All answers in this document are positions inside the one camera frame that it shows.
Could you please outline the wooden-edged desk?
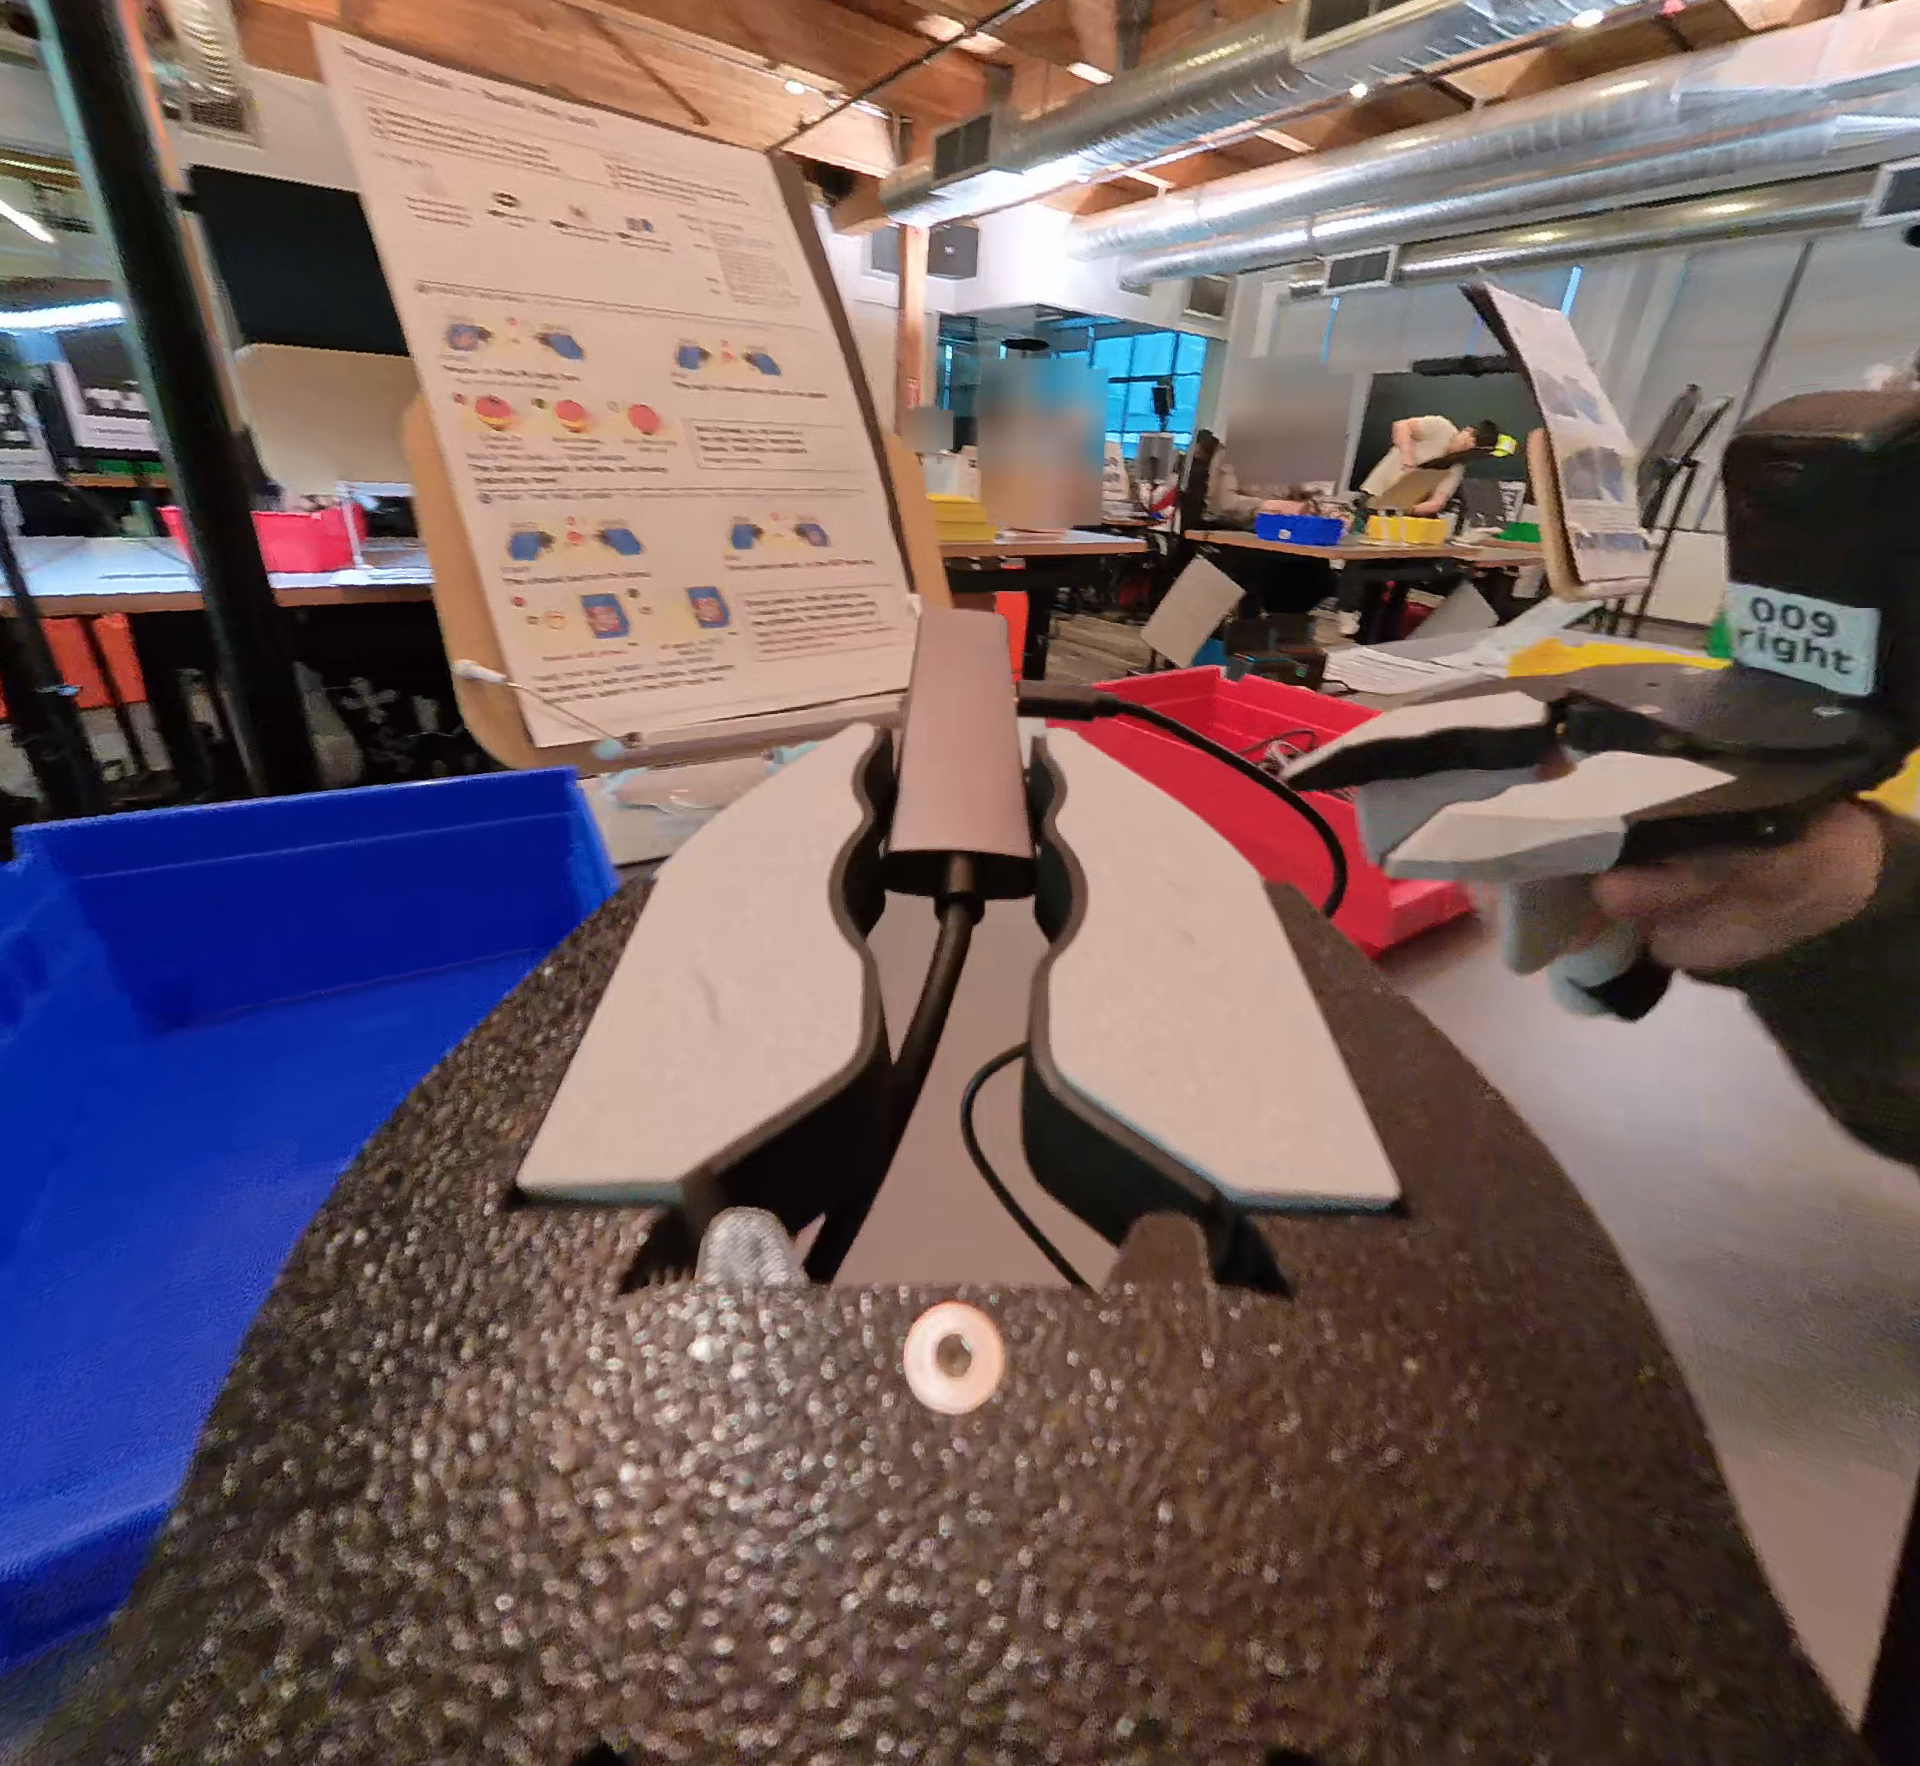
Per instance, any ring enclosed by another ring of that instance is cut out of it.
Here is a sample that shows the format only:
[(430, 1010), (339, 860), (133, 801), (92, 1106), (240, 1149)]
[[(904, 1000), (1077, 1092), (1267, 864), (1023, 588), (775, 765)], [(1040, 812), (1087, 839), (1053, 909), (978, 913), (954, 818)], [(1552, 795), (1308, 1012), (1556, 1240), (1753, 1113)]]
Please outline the wooden-edged desk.
[[(25, 538), (14, 560), (35, 608), (52, 617), (202, 611), (200, 580), (178, 545), (131, 538)], [(422, 545), (402, 545), (396, 566), (336, 573), (270, 573), (280, 610), (430, 605), (433, 578)]]

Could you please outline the large red plastic bin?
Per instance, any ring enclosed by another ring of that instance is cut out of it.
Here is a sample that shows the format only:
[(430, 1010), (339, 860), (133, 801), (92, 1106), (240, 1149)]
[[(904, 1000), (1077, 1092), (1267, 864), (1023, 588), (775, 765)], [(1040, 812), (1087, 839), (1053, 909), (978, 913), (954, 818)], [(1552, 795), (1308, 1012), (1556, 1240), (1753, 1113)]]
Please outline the large red plastic bin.
[[(1097, 690), (1180, 723), (1252, 765), (1269, 756), (1288, 761), (1326, 747), (1377, 712), (1366, 702), (1265, 677), (1230, 679), (1219, 669), (1136, 675), (1105, 680)], [(1212, 825), (1267, 884), (1289, 886), (1308, 902), (1321, 905), (1330, 886), (1330, 858), (1320, 835), (1292, 807), (1279, 805), (1258, 784), (1230, 773), (1218, 759), (1161, 727), (1123, 717), (1077, 723), (1075, 732)], [(1334, 925), (1369, 958), (1473, 914), (1465, 890), (1393, 880), (1373, 866), (1364, 853), (1355, 810), (1344, 795), (1316, 795), (1311, 802), (1349, 858), (1349, 890)]]

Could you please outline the wooden clipboard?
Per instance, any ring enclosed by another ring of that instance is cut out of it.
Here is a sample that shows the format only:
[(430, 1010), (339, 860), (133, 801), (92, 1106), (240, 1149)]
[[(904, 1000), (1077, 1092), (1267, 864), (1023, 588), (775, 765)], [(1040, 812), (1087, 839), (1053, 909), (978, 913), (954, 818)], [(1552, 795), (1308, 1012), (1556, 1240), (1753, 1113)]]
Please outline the wooden clipboard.
[[(890, 417), (875, 405), (866, 367), (853, 341), (851, 320), (828, 264), (828, 248), (818, 223), (821, 208), (812, 202), (812, 183), (803, 177), (798, 163), (781, 156), (775, 160), (773, 170), (812, 268), (812, 279), (828, 305), (843, 363), (868, 422), (868, 437), (910, 588), (921, 610), (949, 610), (953, 597), (921, 461), (902, 443)], [(560, 767), (598, 777), (625, 770), (703, 765), (781, 747), (818, 743), (851, 723), (872, 723), (880, 729), (900, 727), (904, 719), (902, 692), (835, 699), (821, 707), (788, 708), (733, 720), (675, 725), (625, 742), (590, 723), (568, 727), (568, 736), (560, 747), (537, 747), (528, 736), (514, 694), (506, 684), (485, 680), (485, 673), (496, 671), (502, 655), (499, 635), (489, 611), (482, 573), (467, 538), (460, 498), (448, 478), (430, 411), (420, 395), (401, 419), (401, 440), (411, 466), (420, 540), (433, 575), (433, 610), (456, 705), (469, 736), (499, 765), (507, 770)]]

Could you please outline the rose metal USB hub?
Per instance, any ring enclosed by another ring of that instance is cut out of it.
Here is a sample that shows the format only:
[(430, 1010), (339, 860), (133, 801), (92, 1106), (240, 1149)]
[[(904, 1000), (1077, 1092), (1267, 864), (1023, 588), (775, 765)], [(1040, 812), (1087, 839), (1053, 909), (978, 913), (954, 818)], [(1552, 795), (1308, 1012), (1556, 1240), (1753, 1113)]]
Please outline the rose metal USB hub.
[(1032, 890), (1017, 696), (994, 611), (921, 613), (883, 878), (937, 900), (1017, 900)]

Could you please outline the person's right forearm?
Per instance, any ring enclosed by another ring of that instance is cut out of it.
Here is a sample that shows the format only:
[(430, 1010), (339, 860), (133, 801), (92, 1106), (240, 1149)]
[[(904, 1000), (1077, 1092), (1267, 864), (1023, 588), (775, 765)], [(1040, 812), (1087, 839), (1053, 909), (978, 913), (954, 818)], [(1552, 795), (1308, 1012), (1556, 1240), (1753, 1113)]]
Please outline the person's right forearm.
[(1917, 1166), (1917, 831), (1852, 805), (1812, 856), (1772, 856), (1741, 990), (1812, 1098), (1872, 1153)]

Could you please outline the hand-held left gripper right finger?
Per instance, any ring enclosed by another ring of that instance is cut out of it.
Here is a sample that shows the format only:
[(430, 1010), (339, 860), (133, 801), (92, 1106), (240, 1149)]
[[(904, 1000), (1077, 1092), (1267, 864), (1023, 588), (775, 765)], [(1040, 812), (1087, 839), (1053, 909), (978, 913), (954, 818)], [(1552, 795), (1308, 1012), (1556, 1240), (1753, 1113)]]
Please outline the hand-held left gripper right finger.
[(1030, 753), (1027, 1167), (1114, 1252), (1176, 1218), (1213, 1281), (1284, 1294), (1267, 1220), (1403, 1205), (1284, 918), (1230, 840), (1078, 732)]

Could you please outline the large blue plastic bin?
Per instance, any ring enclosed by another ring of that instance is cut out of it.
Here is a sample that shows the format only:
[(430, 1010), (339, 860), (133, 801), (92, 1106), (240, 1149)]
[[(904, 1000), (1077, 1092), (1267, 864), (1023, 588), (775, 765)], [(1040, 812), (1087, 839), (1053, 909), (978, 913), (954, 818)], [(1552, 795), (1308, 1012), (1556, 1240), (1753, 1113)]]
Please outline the large blue plastic bin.
[(27, 825), (2, 872), (2, 1665), (101, 1628), (275, 1274), (615, 892), (545, 770)]

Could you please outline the small instruction board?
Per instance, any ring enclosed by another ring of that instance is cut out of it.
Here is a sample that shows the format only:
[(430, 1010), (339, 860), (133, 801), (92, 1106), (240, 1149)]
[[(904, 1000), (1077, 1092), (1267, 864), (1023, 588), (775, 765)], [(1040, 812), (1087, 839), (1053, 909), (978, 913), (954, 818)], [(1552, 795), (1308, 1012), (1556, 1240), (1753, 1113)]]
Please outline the small instruction board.
[(1640, 453), (1570, 319), (1486, 281), (1458, 291), (1506, 353), (1541, 422), (1525, 466), (1552, 595), (1604, 603), (1648, 591)]

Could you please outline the papers on table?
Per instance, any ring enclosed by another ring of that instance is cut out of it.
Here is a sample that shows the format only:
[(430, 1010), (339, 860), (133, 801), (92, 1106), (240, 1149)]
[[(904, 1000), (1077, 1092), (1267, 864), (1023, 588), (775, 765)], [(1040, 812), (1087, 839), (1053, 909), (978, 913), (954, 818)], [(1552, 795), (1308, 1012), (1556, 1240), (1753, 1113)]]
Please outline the papers on table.
[(1655, 637), (1602, 631), (1609, 610), (1546, 598), (1492, 628), (1423, 625), (1393, 645), (1331, 649), (1321, 690), (1364, 705), (1402, 702), (1411, 694), (1452, 690), (1478, 679), (1570, 675), (1577, 671), (1670, 660), (1716, 669), (1702, 631), (1658, 628)]

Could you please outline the small red bin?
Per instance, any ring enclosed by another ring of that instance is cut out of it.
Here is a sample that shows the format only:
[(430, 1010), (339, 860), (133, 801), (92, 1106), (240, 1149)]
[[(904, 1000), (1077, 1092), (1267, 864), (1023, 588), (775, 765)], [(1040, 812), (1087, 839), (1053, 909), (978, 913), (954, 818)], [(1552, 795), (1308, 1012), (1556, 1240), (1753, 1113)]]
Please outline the small red bin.
[(353, 504), (255, 511), (252, 530), (270, 578), (336, 578), (362, 564), (366, 525)]

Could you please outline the person's right hand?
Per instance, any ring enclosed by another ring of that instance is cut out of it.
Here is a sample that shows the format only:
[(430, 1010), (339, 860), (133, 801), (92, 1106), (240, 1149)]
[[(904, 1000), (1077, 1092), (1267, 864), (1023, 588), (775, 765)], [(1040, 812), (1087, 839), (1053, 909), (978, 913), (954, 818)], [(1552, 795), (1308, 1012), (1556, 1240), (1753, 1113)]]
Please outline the person's right hand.
[(1694, 978), (1779, 958), (1825, 937), (1880, 888), (1891, 818), (1839, 802), (1787, 843), (1698, 849), (1616, 866), (1591, 888), (1598, 914), (1629, 927), (1648, 958)]

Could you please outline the tilted grey panel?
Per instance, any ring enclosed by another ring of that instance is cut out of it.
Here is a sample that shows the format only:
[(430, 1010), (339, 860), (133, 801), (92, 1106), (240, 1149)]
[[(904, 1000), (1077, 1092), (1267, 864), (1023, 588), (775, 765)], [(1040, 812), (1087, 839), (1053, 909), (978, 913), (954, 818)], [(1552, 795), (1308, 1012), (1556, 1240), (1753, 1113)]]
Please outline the tilted grey panel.
[(1230, 622), (1243, 598), (1237, 580), (1209, 557), (1193, 554), (1142, 625), (1152, 661), (1193, 667), (1201, 647)]

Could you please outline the black metal pole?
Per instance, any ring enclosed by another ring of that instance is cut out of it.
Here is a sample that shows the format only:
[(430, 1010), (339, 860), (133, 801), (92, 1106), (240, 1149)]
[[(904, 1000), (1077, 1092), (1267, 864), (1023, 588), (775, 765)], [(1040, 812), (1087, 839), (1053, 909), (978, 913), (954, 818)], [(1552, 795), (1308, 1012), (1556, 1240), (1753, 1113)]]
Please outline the black metal pole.
[(161, 167), (143, 51), (122, 0), (29, 0), (74, 160), (135, 341), (136, 381), (252, 795), (319, 786), (314, 740), (252, 530), (223, 372)]

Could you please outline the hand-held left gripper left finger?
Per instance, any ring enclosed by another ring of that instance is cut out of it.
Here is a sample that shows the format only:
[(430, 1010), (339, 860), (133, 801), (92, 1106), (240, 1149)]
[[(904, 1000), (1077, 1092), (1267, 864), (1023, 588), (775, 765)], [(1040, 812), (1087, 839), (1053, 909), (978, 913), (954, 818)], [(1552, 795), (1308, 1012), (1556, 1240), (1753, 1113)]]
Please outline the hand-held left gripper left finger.
[(892, 1129), (868, 945), (892, 736), (853, 723), (738, 799), (648, 890), (514, 1178), (543, 1205), (637, 1205), (699, 1237), (840, 1210)]

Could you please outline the beige board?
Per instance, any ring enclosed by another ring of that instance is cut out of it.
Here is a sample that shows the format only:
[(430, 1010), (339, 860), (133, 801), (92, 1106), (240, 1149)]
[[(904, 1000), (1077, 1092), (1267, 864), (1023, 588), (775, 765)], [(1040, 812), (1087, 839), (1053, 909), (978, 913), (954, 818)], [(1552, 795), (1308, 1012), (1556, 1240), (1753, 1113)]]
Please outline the beige board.
[(339, 487), (411, 495), (401, 419), (420, 380), (406, 355), (252, 344), (233, 355), (233, 377), (255, 453), (284, 500)]

